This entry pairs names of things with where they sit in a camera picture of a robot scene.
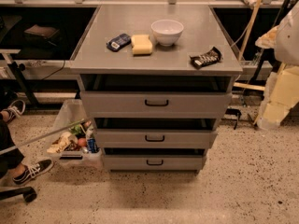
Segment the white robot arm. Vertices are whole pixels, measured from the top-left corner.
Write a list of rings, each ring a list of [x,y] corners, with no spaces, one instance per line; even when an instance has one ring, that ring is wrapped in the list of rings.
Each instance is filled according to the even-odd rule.
[[[260,36],[255,45],[273,49],[275,58],[286,64],[299,65],[299,2],[288,12],[279,25]]]

